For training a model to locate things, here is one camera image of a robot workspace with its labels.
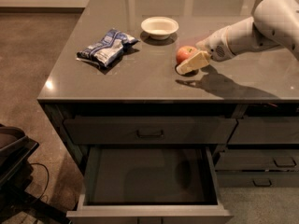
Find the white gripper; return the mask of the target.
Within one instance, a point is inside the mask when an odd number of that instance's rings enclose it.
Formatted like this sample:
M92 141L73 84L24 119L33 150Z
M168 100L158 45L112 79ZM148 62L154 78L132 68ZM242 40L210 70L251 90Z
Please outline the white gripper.
M228 31L229 26L226 26L197 42L195 46L200 50L179 64L176 71L180 75L185 75L209 65L210 58L215 62L224 62L234 58L235 55L228 44Z

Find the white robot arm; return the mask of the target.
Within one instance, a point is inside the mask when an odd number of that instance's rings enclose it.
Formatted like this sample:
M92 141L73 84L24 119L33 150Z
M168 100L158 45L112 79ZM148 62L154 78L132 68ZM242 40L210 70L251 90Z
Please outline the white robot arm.
M180 75L223 62L245 52L281 46L299 60L299 0L263 0L252 16L221 28L196 43L196 51L178 62Z

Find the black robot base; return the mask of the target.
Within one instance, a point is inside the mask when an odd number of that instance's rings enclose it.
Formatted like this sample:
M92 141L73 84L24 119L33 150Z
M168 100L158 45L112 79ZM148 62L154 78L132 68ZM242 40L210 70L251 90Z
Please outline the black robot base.
M0 126L0 191L60 224L71 224L65 213L27 193L15 178L21 170L31 170L27 160L38 147L22 129Z

